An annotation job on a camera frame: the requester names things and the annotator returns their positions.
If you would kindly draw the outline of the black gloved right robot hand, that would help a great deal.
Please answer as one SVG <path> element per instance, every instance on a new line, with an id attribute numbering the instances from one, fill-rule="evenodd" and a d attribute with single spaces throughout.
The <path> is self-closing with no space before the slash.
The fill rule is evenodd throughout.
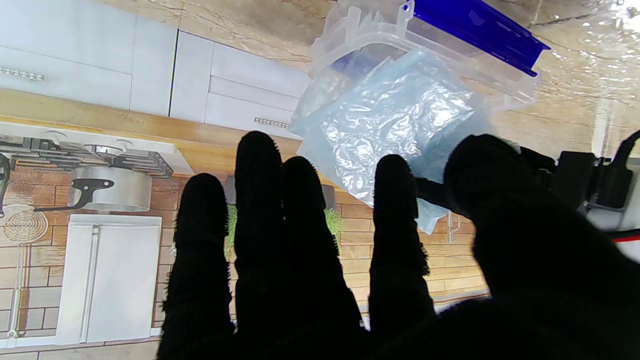
<path id="1" fill-rule="evenodd" d="M 375 169 L 370 330 L 362 325 L 310 162 L 245 134 L 235 167 L 237 324 L 230 318 L 227 202 L 190 178 L 158 360 L 637 360 L 639 264 L 535 181 L 512 146 L 468 136 L 440 191 L 475 228 L 488 297 L 436 313 L 418 236 L 416 180 L 400 156 Z"/>

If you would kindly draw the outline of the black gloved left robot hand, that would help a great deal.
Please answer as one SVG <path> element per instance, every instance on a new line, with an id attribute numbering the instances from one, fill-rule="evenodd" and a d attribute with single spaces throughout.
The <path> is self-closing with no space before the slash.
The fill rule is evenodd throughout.
<path id="1" fill-rule="evenodd" d="M 548 157 L 542 153 L 536 152 L 525 146 L 519 148 L 519 156 L 526 162 L 530 173 L 538 180 L 545 183 L 545 178 L 553 175 L 557 169 L 555 159 Z M 422 199 L 432 205 L 445 208 L 455 214 L 462 214 L 453 200 L 453 197 L 447 193 L 444 184 L 438 183 L 427 178 L 416 177 L 417 198 Z"/>

